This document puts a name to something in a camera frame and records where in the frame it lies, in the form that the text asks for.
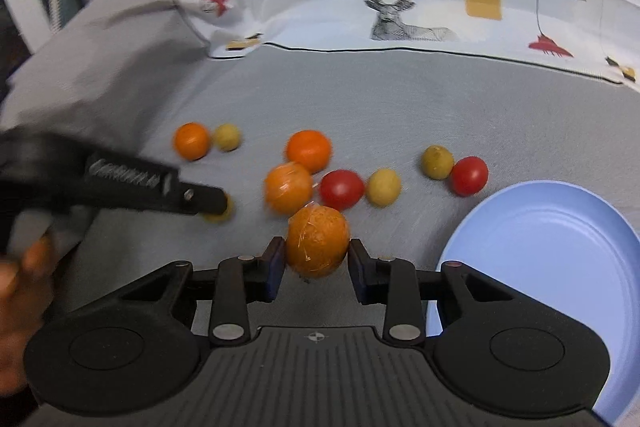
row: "small yellow fruit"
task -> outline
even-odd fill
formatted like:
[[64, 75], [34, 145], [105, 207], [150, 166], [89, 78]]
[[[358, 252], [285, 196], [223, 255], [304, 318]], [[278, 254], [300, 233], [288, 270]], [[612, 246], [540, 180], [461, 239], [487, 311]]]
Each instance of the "small yellow fruit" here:
[[431, 145], [422, 154], [422, 172], [432, 180], [443, 180], [455, 163], [453, 155], [442, 145]]
[[217, 216], [216, 214], [200, 214], [205, 221], [209, 221], [210, 223], [222, 223], [223, 221], [227, 221], [231, 219], [236, 211], [236, 206], [234, 205], [234, 200], [226, 194], [226, 210]]
[[398, 199], [402, 184], [391, 169], [379, 169], [367, 182], [367, 199], [375, 206], [387, 206]]
[[218, 149], [223, 152], [229, 152], [240, 147], [242, 133], [232, 123], [223, 123], [213, 131], [213, 140]]

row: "cherry tomato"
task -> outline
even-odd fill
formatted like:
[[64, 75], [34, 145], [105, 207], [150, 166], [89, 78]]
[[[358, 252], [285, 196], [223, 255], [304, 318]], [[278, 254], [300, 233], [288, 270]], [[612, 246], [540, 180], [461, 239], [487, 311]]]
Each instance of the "cherry tomato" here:
[[358, 203], [364, 194], [364, 182], [353, 171], [329, 172], [320, 182], [320, 197], [325, 206], [344, 210]]
[[451, 188], [459, 196], [471, 196], [480, 192], [488, 179], [489, 169], [477, 156], [462, 158], [453, 165], [449, 175]]

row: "orange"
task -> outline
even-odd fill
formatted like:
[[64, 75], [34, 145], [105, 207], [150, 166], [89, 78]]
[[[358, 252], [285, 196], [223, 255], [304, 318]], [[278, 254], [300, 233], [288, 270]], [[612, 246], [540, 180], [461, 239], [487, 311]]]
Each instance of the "orange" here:
[[331, 140], [320, 131], [300, 131], [289, 138], [285, 153], [289, 161], [298, 162], [315, 174], [329, 165]]
[[302, 277], [324, 277], [340, 266], [350, 238], [349, 223], [340, 212], [307, 205], [289, 219], [287, 263]]
[[285, 163], [264, 179], [264, 201], [279, 214], [294, 214], [313, 196], [314, 180], [299, 163]]
[[190, 162], [205, 156], [211, 147], [209, 131], [195, 122], [178, 127], [174, 134], [174, 149], [185, 160]]

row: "plate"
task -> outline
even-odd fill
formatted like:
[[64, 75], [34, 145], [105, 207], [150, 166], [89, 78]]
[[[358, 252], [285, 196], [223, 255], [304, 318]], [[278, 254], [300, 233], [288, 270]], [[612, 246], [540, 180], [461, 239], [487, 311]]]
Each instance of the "plate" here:
[[[594, 410], [615, 423], [640, 389], [640, 240], [622, 214], [577, 185], [511, 185], [460, 223], [438, 267], [452, 260], [596, 331], [611, 368]], [[430, 303], [427, 333], [441, 331]]]

